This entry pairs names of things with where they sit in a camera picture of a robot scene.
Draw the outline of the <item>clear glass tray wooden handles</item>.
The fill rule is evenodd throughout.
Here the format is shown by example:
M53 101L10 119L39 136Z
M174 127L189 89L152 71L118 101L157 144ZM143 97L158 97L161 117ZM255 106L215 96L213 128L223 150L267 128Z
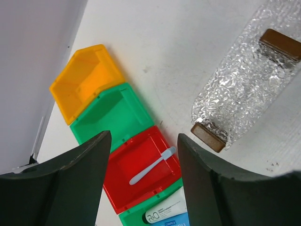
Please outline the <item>clear glass tray wooden handles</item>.
M192 106L191 132L219 153L239 140L301 69L301 3L258 8Z

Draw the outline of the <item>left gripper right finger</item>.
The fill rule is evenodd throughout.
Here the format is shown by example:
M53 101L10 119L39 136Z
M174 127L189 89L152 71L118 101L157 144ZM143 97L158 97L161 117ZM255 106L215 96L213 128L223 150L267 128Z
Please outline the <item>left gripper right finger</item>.
M192 226L298 226L301 173L277 177L242 169L185 134L177 139Z

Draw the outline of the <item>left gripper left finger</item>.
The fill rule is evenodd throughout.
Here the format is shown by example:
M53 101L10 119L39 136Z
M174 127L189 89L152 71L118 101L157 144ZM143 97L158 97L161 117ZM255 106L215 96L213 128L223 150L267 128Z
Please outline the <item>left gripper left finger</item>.
M111 149L103 131L20 173L0 177L3 226L93 226Z

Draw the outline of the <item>white toothbrush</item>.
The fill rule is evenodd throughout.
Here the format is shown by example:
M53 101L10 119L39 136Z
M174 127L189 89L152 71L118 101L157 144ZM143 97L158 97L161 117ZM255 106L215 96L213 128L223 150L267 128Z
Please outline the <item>white toothbrush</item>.
M169 159L176 152L176 148L174 146L166 149L163 153L161 153L161 157L154 161L151 165L143 169L141 172L136 174L133 178L130 179L129 184L135 185L139 182L146 174L148 174L155 166L157 166L161 161Z

